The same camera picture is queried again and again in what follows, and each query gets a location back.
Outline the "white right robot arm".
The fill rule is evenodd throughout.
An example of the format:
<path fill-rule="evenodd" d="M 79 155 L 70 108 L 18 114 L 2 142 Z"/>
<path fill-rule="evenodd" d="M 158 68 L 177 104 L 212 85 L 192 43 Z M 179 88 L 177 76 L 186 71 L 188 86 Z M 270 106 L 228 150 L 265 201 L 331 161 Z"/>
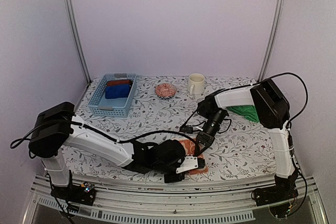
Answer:
<path fill-rule="evenodd" d="M 288 179 L 295 171 L 291 161 L 292 143 L 289 140 L 289 102 L 270 79 L 260 83 L 218 90 L 198 103 L 197 114 L 207 121 L 196 140 L 205 148 L 212 145 L 225 117 L 232 106 L 252 105 L 259 123 L 268 129 L 276 161 L 276 177 Z"/>

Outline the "green microfibre towel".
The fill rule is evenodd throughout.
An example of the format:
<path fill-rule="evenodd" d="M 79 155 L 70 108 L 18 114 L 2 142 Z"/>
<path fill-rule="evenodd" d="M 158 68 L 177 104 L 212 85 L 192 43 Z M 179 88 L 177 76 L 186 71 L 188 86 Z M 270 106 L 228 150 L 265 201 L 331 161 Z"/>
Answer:
<path fill-rule="evenodd" d="M 243 116 L 249 121 L 259 123 L 259 117 L 256 108 L 253 105 L 228 106 L 226 109 L 240 116 Z"/>

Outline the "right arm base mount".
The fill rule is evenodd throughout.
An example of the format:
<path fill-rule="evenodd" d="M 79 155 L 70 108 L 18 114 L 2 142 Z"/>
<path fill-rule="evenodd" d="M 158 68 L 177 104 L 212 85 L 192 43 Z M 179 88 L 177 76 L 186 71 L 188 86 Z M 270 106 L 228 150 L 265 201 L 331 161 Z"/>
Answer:
<path fill-rule="evenodd" d="M 296 189 L 298 174 L 294 172 L 288 178 L 274 176 L 275 185 L 265 188 L 256 188 L 251 192 L 251 198 L 257 206 L 277 203 L 284 200 L 296 198 L 299 194 Z"/>

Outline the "orange rabbit print towel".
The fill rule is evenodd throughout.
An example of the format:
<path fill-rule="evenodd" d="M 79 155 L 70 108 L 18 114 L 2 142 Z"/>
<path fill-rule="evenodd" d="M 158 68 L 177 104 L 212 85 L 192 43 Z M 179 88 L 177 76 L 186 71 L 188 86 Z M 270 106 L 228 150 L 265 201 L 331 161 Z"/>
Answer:
<path fill-rule="evenodd" d="M 179 140 L 179 142 L 183 145 L 187 156 L 192 156 L 194 154 L 195 144 L 193 142 L 191 142 L 188 139 Z M 192 175 L 198 175 L 198 174 L 205 174 L 207 172 L 208 172 L 208 167 L 207 165 L 205 165 L 203 168 L 198 168 L 198 169 L 188 171 L 188 174 L 192 176 Z"/>

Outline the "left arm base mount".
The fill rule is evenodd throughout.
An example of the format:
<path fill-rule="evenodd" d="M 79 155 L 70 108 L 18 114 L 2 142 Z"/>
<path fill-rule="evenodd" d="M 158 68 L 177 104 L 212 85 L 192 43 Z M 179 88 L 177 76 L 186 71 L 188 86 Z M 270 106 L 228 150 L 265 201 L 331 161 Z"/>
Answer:
<path fill-rule="evenodd" d="M 51 189 L 51 195 L 58 199 L 87 206 L 93 206 L 96 192 L 94 184 L 88 182 L 84 182 L 81 185 L 69 183 L 67 187 L 52 185 Z"/>

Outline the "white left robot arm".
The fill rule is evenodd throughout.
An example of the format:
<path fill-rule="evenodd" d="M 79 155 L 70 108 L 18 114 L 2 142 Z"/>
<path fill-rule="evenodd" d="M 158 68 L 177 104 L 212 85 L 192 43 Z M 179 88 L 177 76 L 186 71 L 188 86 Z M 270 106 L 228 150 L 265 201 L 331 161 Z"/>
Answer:
<path fill-rule="evenodd" d="M 63 102 L 37 116 L 35 131 L 28 144 L 29 150 L 41 158 L 53 185 L 67 200 L 78 195 L 72 175 L 66 167 L 62 146 L 75 147 L 100 156 L 132 172 L 146 174 L 157 171 L 164 175 L 165 183 L 182 181 L 185 173 L 177 169 L 185 161 L 186 152 L 177 140 L 161 144 L 141 143 L 138 140 L 118 141 L 91 126 L 75 115 L 75 106 Z"/>

